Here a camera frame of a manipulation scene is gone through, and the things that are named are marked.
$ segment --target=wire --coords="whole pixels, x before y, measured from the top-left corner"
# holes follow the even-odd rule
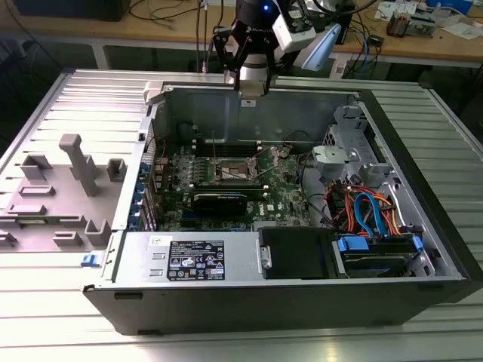
[[[309,198],[307,197],[306,193],[305,193],[305,190],[303,189],[303,174],[305,173],[305,169],[307,167],[307,161],[309,160],[310,156],[313,157],[312,153],[309,152],[309,154],[307,154],[307,157],[305,158],[305,162],[303,163],[303,167],[302,167],[302,171],[300,172],[300,193],[302,194],[303,198],[305,198],[307,204],[314,210],[316,211],[318,214],[320,214],[320,216],[322,216],[322,218],[328,222],[329,224],[332,223],[332,220],[329,219],[329,217],[327,215],[325,215],[324,213],[322,213],[321,210],[319,210],[312,202],[310,202]]]
[[[344,197],[344,201],[345,201],[345,209],[346,209],[346,213],[347,213],[347,230],[349,232],[352,232],[354,230],[354,218],[352,217],[352,208],[351,208],[351,205],[350,205],[350,200],[349,200],[349,193],[347,192],[346,193],[346,196]]]
[[[161,158],[163,158],[165,154],[166,154],[166,139],[163,139],[163,153],[161,155]]]
[[[354,214],[355,214],[355,219],[357,220],[358,224],[362,228],[364,228],[369,233],[370,236],[374,236],[374,233],[372,232],[371,228],[364,222],[364,220],[361,217],[359,205],[361,203],[361,198],[363,198],[363,197],[368,198],[369,201],[371,202],[372,209],[374,210],[374,220],[376,222],[377,231],[379,232],[379,234],[381,236],[387,235],[386,227],[385,227],[384,223],[382,222],[382,220],[380,219],[381,212],[379,210],[379,205],[376,201],[376,198],[377,198],[376,195],[372,195],[372,194],[367,193],[367,192],[362,192],[362,193],[358,194],[357,197],[355,198]]]
[[[38,73],[36,73],[36,72],[25,72],[25,71],[22,69],[22,67],[20,66],[20,64],[19,64],[19,62],[20,62],[21,60],[23,60],[23,58],[17,57],[17,56],[16,56],[14,53],[10,52],[10,50],[9,50],[9,49],[8,49],[8,48],[7,48],[5,45],[3,45],[3,43],[1,43],[1,42],[0,42],[0,47],[2,47],[2,48],[3,48],[3,50],[4,50],[4,51],[5,51],[5,52],[8,54],[8,56],[9,56],[9,57],[11,57],[11,59],[12,59],[12,61],[11,61],[11,62],[9,62],[9,64],[7,64],[7,60],[6,60],[6,61],[4,61],[4,62],[3,62],[1,65],[0,65],[0,67],[4,67],[4,66],[5,66],[5,67],[4,67],[4,70],[8,69],[8,67],[10,67],[10,66],[15,65],[15,66],[17,67],[17,69],[18,69],[18,71],[19,71],[19,73],[20,73],[20,74],[22,74],[22,75],[30,75],[30,76],[34,75],[34,76],[35,76],[35,77],[37,77],[38,79],[40,79],[40,80],[44,81],[44,82],[45,82],[46,84],[48,84],[49,86],[50,86],[50,85],[52,85],[53,81],[50,81],[50,80],[48,80],[48,79],[46,79],[46,78],[42,77],[41,75],[39,75],[39,74],[38,74]]]
[[[203,43],[203,73],[206,73],[206,41],[207,41],[207,27],[208,27],[208,4],[205,3],[205,41]]]
[[[44,53],[52,60],[52,62],[59,68],[62,69],[63,67],[60,65],[59,62],[55,60],[54,57],[51,56],[51,54],[45,50],[45,48],[38,42],[38,40],[32,35],[32,33],[27,30],[25,26],[22,25],[22,23],[15,17],[14,12],[10,8],[10,5],[8,4],[8,0],[4,0],[5,6],[7,7],[7,11],[10,14],[11,18],[17,23],[17,25],[44,51]]]
[[[221,22],[223,21],[223,15],[224,15],[224,11],[225,11],[225,1],[224,0],[221,0],[221,3],[220,3],[220,17],[218,18],[218,23],[217,25],[213,28],[213,32],[215,31],[215,29],[219,29],[220,28],[220,25],[221,25]],[[206,59],[206,71],[209,72],[210,70],[210,56],[211,56],[211,52],[213,51],[213,41],[210,42],[210,45],[208,46],[208,58]]]
[[[184,4],[185,2],[187,2],[188,0],[176,0],[177,2],[179,2],[178,4],[176,5],[172,5],[172,6],[161,6],[160,8],[156,8],[156,9],[151,9],[151,7],[149,6],[149,0],[146,0],[146,5],[148,7],[148,10],[151,14],[154,14],[154,13],[157,13],[158,11],[160,10],[166,10],[166,9],[175,9],[175,8],[178,8],[179,6],[181,6],[182,4]]]
[[[372,10],[375,10],[376,13],[379,11],[380,12],[380,19],[371,19],[369,16],[368,16],[368,12],[369,11],[372,11]],[[386,15],[381,11],[379,10],[379,8],[376,8],[376,7],[373,7],[373,8],[368,8],[367,11],[364,12],[364,17],[369,20],[369,21],[372,21],[373,23],[378,23],[380,22],[382,19],[386,19]]]
[[[373,5],[377,0],[370,0],[367,4],[364,4],[362,6],[359,6],[355,8],[354,10],[349,10],[349,11],[341,11],[339,13],[339,16],[343,15],[351,15],[351,14],[357,14],[359,11],[362,11],[364,9],[369,8],[371,5]],[[326,8],[323,8],[322,5],[319,4],[318,0],[314,0],[314,5],[322,12],[326,14],[335,14],[337,11],[330,11]]]
[[[378,199],[378,200],[381,200],[383,203],[385,203],[386,205],[388,206],[392,206],[392,204],[387,201],[382,195],[380,194],[377,194],[375,193],[374,191],[370,190],[370,189],[367,189],[365,187],[362,187],[362,186],[356,186],[356,185],[350,185],[350,187],[354,190],[359,190],[359,191],[362,191],[362,192],[367,192],[368,194],[371,194],[374,198]],[[399,227],[398,227],[398,224],[395,220],[395,211],[394,209],[392,210],[392,222],[393,222],[393,229],[395,231],[395,233],[397,235],[401,235],[401,232],[399,231]]]
[[[310,136],[306,131],[304,130],[291,130],[290,132],[288,132],[285,137],[283,138],[282,140],[282,143],[283,144],[287,144],[287,138],[291,135],[291,134],[294,134],[294,133],[301,133],[303,134],[305,137],[307,137],[309,140],[312,141],[312,143],[315,143],[315,140],[312,138],[312,136]]]
[[[168,15],[166,17],[156,17],[156,16],[152,16],[152,17],[141,17],[140,15],[136,15],[134,12],[133,12],[133,9],[138,6],[139,4],[141,4],[142,2],[145,2],[146,0],[138,0],[137,2],[135,2],[134,4],[132,4],[129,9],[128,9],[128,13],[132,16],[132,17],[135,17],[137,19],[140,19],[140,20],[166,20],[166,19],[171,19],[173,17],[179,17],[180,15],[183,15],[183,14],[186,14],[186,13],[189,13],[191,11],[195,11],[199,8],[191,8],[191,9],[188,9],[188,10],[185,10],[185,11],[181,11],[180,13],[176,13],[176,14],[173,14],[173,15]]]
[[[387,216],[387,213],[383,213],[383,218],[386,220],[387,227],[389,229],[389,233],[391,235],[394,235],[394,231],[392,230],[391,222],[389,221],[389,217]]]
[[[29,66],[29,73],[30,73],[30,81],[35,84],[32,78],[32,68],[33,68],[33,63],[35,62],[35,56],[37,55],[38,51],[40,50],[40,47],[38,46],[37,49],[33,52],[32,55],[32,60],[30,61],[30,66]]]
[[[196,72],[199,72],[199,15],[200,7],[196,10]]]
[[[314,196],[324,196],[325,194],[319,194],[319,193],[316,193],[316,194],[311,194],[310,196],[307,196],[307,198],[313,198]]]
[[[358,29],[354,29],[353,30],[354,32],[356,32],[357,34],[359,34],[361,37],[362,37],[362,40],[364,41],[364,51],[365,51],[365,56],[364,56],[364,60],[362,61],[362,65],[360,67],[360,69],[363,69],[366,62],[368,61],[368,57],[369,57],[369,47],[368,47],[368,40],[366,39],[365,35],[362,33],[362,31],[358,30]]]
[[[363,36],[365,37],[365,40],[368,41],[368,39],[371,37],[371,31],[369,30],[369,28],[362,22],[362,18],[361,18],[361,15],[360,14],[357,14],[358,18],[359,18],[359,21],[357,20],[351,20],[351,23],[354,23],[354,24],[358,24],[360,25],[360,27],[362,28],[362,34]],[[353,27],[349,27],[348,28],[349,30],[353,31],[353,32],[357,32],[357,31],[361,31],[360,29],[356,29],[354,26]],[[359,41],[359,39],[356,37],[358,43],[363,46],[363,48],[361,49],[361,51],[359,52],[357,58],[355,59],[355,62],[352,64],[352,66],[347,66],[347,68],[349,69],[349,71],[345,74],[344,78],[347,78],[351,73],[352,73],[352,76],[351,78],[354,77],[354,75],[359,72],[361,70],[361,68],[364,66],[364,65],[368,65],[372,62],[375,61],[375,64],[373,65],[373,67],[371,68],[371,77],[372,75],[374,74],[374,70],[375,70],[375,67],[377,65],[377,60],[378,60],[378,57],[379,57],[379,54],[380,52],[382,51],[382,46],[379,48],[379,50],[377,50],[377,47],[374,45],[374,48],[376,49],[376,55],[372,58],[372,60],[369,60],[368,62],[366,62],[366,64],[362,64],[360,65],[359,67],[356,67],[357,66],[357,62],[359,61],[361,55],[362,55],[362,52],[364,50],[366,50],[366,48],[364,47],[364,44],[361,43]]]
[[[331,16],[327,17],[327,23],[332,23],[333,21],[337,20],[340,13],[342,12],[342,9],[344,8],[344,6],[346,6],[348,1],[349,0],[342,0],[342,2],[340,4],[338,4],[335,12],[333,12]]]

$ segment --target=metal table surface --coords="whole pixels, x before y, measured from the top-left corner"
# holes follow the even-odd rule
[[[0,209],[23,177],[18,165],[26,153],[68,162],[53,147],[64,132],[79,132],[84,151],[96,164],[111,157],[129,162],[130,144],[146,113],[144,86],[169,75],[97,70],[61,75],[0,159]],[[355,82],[359,89],[371,89],[470,250],[483,262],[482,148],[434,92],[413,83],[291,81],[341,90]],[[0,254],[2,360],[483,360],[483,292],[457,304],[437,305],[397,327],[123,336],[79,292],[90,273],[99,272],[80,268],[82,256]]]

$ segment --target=white sticker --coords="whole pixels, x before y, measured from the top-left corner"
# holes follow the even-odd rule
[[[149,238],[149,245],[154,247],[169,246],[169,243],[173,241],[173,235],[153,235]]]
[[[254,108],[257,106],[257,101],[256,100],[241,100],[241,107],[249,107],[249,108]]]
[[[302,17],[302,14],[298,10],[292,10],[288,12],[290,14],[290,17],[292,19],[300,19]]]

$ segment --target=blue latch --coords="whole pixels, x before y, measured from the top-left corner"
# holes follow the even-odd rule
[[[417,251],[423,251],[423,242],[419,236],[413,236],[414,246],[416,247]]]
[[[128,216],[128,223],[130,224],[137,224],[138,216],[135,215],[129,215]]]
[[[81,267],[96,267],[100,264],[97,262],[97,255],[95,254],[86,254],[84,258],[82,258]]]
[[[131,213],[136,213],[136,212],[138,212],[139,210],[141,210],[141,206],[136,205],[136,204],[132,204],[132,205],[131,205],[131,208],[129,209],[129,211],[130,211]]]
[[[136,191],[141,192],[144,190],[144,185],[142,183],[136,183]]]
[[[341,253],[347,250],[369,250],[369,244],[363,236],[343,236],[337,241]]]
[[[141,200],[143,200],[143,196],[141,194],[135,192],[134,195],[133,195],[133,199],[135,201],[141,201]]]

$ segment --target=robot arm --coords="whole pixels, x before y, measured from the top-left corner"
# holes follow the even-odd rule
[[[237,46],[234,54],[225,48],[230,36]],[[234,79],[235,90],[259,97],[269,92],[272,77],[291,66],[314,38],[304,0],[237,0],[233,24],[215,29],[213,43],[220,63]],[[278,46],[285,54],[276,62]]]

